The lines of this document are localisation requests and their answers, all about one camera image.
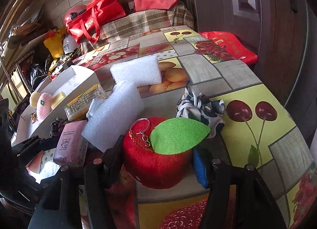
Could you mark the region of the flat red bag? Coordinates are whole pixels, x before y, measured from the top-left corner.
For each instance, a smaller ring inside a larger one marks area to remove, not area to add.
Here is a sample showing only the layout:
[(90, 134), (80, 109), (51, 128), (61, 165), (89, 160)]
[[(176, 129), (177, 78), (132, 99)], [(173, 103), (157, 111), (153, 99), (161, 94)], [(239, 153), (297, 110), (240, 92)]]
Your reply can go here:
[(226, 52), (249, 66), (256, 64), (258, 61), (257, 55), (245, 48), (237, 37), (231, 33), (224, 31), (208, 31), (199, 34), (206, 39), (211, 40), (218, 46), (225, 47)]

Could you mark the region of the white foam sheet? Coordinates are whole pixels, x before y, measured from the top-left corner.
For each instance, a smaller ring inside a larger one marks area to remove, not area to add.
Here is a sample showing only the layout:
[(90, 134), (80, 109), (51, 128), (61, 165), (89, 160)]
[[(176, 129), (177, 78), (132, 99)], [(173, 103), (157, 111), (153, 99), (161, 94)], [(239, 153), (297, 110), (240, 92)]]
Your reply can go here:
[(112, 148), (143, 111), (143, 101), (134, 83), (122, 81), (89, 118), (82, 131), (85, 138), (102, 152)]

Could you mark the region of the pink plush pad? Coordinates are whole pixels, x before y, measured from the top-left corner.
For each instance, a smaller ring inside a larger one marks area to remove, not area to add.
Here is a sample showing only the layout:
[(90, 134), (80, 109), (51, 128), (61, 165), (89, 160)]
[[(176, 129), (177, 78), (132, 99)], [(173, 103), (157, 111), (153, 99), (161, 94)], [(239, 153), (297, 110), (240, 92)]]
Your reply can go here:
[(37, 120), (44, 120), (51, 112), (52, 96), (49, 93), (43, 93), (40, 95), (36, 105), (36, 117)]

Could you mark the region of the grey braided knot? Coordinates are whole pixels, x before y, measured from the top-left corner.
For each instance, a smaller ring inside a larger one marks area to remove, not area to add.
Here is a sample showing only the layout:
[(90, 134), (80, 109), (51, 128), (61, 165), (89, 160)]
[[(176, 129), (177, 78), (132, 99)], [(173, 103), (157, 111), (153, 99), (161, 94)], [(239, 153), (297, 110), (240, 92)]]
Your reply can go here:
[(49, 136), (51, 138), (59, 137), (67, 123), (67, 119), (62, 119), (59, 117), (56, 118), (53, 122), (51, 122), (51, 130), (49, 132)]

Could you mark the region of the red plush apple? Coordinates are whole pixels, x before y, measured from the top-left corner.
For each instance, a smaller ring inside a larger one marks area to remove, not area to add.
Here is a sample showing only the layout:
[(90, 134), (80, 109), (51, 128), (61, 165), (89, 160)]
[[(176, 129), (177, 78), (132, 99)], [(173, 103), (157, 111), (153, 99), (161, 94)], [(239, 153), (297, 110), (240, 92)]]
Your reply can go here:
[(194, 147), (210, 131), (194, 119), (140, 118), (123, 139), (124, 167), (147, 188), (169, 189), (185, 176)]

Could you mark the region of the brown braided knot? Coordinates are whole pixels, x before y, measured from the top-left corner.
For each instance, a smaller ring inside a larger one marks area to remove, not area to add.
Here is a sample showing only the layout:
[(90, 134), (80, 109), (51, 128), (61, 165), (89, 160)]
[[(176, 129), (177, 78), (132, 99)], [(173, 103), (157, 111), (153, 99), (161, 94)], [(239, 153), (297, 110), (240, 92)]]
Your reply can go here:
[(31, 118), (33, 124), (38, 120), (37, 115), (36, 115), (36, 111), (30, 114), (30, 118)]

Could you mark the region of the dark wooden door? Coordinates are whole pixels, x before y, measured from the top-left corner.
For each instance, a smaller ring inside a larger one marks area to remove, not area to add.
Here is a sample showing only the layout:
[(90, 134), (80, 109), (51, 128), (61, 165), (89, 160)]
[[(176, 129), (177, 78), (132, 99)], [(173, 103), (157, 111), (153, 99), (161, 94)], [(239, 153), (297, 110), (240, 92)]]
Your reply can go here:
[(255, 74), (305, 141), (316, 134), (316, 11), (308, 0), (182, 0), (199, 32), (225, 31), (258, 57)]

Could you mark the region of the yellow plastic bag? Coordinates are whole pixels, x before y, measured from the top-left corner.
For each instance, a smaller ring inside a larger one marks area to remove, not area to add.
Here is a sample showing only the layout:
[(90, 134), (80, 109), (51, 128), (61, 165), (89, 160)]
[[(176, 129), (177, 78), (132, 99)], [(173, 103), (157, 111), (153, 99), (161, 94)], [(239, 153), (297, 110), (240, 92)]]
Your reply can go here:
[(51, 56), (56, 59), (64, 54), (63, 40), (67, 35), (67, 29), (62, 26), (60, 29), (49, 30), (45, 35), (44, 45), (48, 48)]

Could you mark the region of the black white patterned cloth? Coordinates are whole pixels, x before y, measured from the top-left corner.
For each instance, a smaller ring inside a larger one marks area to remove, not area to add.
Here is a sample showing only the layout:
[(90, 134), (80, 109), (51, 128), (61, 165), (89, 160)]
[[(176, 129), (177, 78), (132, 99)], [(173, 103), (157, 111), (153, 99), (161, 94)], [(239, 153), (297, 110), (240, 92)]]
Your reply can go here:
[(208, 138), (214, 138), (222, 131), (225, 122), (224, 100), (211, 101), (206, 95), (197, 94), (190, 85), (185, 88), (183, 96), (177, 103), (176, 117), (194, 119), (210, 128)]

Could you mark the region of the pink tissue pack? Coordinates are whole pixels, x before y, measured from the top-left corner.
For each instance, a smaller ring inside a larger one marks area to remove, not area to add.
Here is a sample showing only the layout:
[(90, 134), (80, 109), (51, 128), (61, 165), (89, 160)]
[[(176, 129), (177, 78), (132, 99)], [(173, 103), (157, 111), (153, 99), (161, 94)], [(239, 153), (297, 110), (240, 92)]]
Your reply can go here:
[(87, 121), (76, 121), (65, 125), (53, 161), (58, 165), (82, 167), (88, 149), (88, 141), (83, 138), (82, 131)]

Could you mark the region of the fruit pattern tablecloth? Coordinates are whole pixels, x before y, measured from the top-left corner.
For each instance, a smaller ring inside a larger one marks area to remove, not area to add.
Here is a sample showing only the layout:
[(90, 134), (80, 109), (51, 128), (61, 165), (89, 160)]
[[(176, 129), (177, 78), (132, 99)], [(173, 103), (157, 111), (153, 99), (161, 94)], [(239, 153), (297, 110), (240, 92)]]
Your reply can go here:
[[(199, 145), (236, 167), (254, 165), (269, 187), (288, 228), (316, 228), (316, 165), (288, 112), (244, 63), (229, 54), (228, 37), (208, 40), (186, 26), (162, 28), (100, 43), (76, 59), (47, 91), (71, 94), (99, 81), (109, 93), (123, 62), (158, 60), (162, 82), (139, 88), (150, 135), (165, 118), (191, 118), (210, 133)], [(154, 154), (141, 136), (125, 142), (122, 179), (109, 196), (117, 228), (197, 228), (207, 202), (202, 159), (177, 163), (176, 142)]]

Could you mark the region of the white cardboard box tray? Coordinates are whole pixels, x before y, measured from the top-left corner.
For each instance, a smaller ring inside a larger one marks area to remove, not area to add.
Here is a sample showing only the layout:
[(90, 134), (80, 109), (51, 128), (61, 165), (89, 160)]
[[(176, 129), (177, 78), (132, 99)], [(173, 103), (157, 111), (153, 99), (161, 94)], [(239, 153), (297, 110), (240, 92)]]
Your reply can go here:
[(67, 68), (40, 92), (38, 105), (29, 105), (21, 114), (16, 143), (32, 136), (48, 138), (51, 123), (56, 118), (67, 119), (64, 107), (96, 84), (99, 80), (94, 71), (75, 65)]

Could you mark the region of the white towel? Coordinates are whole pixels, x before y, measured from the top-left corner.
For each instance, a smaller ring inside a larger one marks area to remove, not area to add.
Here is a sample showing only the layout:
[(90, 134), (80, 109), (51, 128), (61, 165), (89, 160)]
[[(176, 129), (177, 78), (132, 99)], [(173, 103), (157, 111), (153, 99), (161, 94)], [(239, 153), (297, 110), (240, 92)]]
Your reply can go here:
[(86, 118), (90, 119), (98, 110), (98, 108), (104, 103), (104, 101), (105, 101), (104, 99), (98, 99), (98, 98), (93, 99), (89, 106), (88, 112), (86, 114)]

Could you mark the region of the white foam block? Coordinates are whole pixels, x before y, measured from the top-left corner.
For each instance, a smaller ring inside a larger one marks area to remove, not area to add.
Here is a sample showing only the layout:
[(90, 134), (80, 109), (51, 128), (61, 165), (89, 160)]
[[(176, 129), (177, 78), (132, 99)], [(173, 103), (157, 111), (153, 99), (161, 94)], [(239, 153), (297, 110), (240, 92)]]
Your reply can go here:
[(116, 83), (129, 81), (136, 87), (162, 83), (159, 62), (155, 56), (136, 58), (112, 65), (111, 75)]

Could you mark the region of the red helmet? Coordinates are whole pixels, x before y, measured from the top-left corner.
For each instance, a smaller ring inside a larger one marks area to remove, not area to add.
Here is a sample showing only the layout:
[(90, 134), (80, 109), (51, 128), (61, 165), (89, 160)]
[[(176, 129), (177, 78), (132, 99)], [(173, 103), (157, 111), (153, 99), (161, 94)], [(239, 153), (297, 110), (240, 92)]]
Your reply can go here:
[(66, 14), (64, 15), (64, 23), (65, 26), (68, 26), (68, 23), (81, 15), (83, 12), (86, 11), (86, 5), (80, 4), (80, 5), (75, 5), (71, 7)]

